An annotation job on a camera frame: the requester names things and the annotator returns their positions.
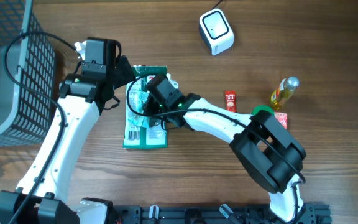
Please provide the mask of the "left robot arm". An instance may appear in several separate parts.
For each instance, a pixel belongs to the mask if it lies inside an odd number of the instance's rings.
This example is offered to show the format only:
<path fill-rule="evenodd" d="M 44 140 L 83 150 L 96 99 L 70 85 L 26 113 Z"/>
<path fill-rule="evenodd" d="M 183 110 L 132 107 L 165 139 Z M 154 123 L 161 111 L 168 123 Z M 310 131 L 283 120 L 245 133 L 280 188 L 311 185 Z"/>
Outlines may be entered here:
<path fill-rule="evenodd" d="M 57 111 L 32 167 L 15 191 L 0 191 L 1 223 L 114 223 L 111 201 L 84 198 L 68 206 L 67 196 L 75 164 L 106 102 L 134 79 L 118 41 L 87 39 L 85 60 L 60 84 Z"/>

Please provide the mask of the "green 3M gloves packet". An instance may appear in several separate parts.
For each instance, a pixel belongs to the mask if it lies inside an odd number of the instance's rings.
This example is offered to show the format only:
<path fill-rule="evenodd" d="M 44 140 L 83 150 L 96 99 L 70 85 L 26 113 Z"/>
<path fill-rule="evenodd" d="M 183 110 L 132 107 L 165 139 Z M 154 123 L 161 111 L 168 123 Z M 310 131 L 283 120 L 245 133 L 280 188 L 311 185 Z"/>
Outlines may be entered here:
<path fill-rule="evenodd" d="M 142 91 L 147 92 L 145 89 L 146 83 L 156 74 L 166 74 L 167 68 L 166 66 L 159 65 L 134 65 L 132 66 L 132 71 L 136 77 L 143 76 L 143 78 L 135 83 L 130 82 L 126 85 L 126 101 L 128 103 L 129 91 L 134 85 L 141 87 Z M 161 127 L 161 120 L 152 120 L 152 118 L 148 118 L 149 126 L 147 128 L 135 126 L 127 120 L 127 109 L 134 111 L 131 105 L 126 106 L 123 148 L 148 150 L 167 147 L 167 132 Z"/>

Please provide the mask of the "green lid white jar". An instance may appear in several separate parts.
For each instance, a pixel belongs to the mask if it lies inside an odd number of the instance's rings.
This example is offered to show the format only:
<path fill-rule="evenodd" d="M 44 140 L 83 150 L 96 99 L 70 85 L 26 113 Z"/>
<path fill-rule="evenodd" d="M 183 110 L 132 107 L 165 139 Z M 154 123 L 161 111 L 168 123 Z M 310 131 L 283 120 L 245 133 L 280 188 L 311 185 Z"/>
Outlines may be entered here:
<path fill-rule="evenodd" d="M 259 111 L 266 111 L 266 112 L 269 112 L 270 114 L 274 115 L 274 110 L 269 107 L 268 105 L 258 105 L 256 106 L 252 112 L 251 112 L 251 115 L 256 115 Z"/>

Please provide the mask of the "red white tube packet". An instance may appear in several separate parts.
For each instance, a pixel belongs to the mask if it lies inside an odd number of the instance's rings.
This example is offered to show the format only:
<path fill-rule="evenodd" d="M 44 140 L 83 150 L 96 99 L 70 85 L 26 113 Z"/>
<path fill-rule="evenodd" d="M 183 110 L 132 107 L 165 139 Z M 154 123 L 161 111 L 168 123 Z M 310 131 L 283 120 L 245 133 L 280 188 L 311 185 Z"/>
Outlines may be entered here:
<path fill-rule="evenodd" d="M 234 90 L 225 91 L 226 109 L 230 112 L 236 113 L 236 92 Z"/>

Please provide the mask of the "red drink carton cup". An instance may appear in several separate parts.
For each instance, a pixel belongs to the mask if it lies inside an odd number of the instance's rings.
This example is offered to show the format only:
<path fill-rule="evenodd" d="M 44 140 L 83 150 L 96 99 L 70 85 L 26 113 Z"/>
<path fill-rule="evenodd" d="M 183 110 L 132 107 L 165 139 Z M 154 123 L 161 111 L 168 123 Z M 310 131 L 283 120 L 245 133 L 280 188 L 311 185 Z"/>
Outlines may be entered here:
<path fill-rule="evenodd" d="M 280 124 L 287 129 L 288 127 L 288 115 L 286 113 L 274 112 L 275 118 L 280 122 Z"/>

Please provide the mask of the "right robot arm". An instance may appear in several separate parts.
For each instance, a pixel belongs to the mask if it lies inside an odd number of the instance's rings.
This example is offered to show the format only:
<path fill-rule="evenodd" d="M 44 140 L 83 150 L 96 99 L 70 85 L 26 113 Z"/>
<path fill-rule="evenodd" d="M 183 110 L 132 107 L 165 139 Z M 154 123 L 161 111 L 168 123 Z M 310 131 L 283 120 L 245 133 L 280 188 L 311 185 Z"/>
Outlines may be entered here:
<path fill-rule="evenodd" d="M 154 76 L 145 88 L 158 107 L 158 113 L 148 111 L 147 116 L 227 142 L 250 177 L 269 193 L 272 213 L 287 223 L 299 220 L 303 201 L 297 187 L 306 181 L 301 174 L 306 152 L 272 113 L 219 108 L 199 95 L 184 95 L 165 75 Z"/>

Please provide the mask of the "yellow oil bottle silver cap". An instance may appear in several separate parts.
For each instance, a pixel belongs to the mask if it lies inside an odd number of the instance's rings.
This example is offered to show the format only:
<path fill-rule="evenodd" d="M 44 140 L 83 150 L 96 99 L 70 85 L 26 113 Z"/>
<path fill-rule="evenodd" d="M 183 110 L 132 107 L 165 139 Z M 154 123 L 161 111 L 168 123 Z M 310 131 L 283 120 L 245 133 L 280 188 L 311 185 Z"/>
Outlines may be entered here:
<path fill-rule="evenodd" d="M 299 85 L 300 81 L 297 77 L 284 78 L 270 97 L 272 108 L 280 109 L 291 98 Z"/>

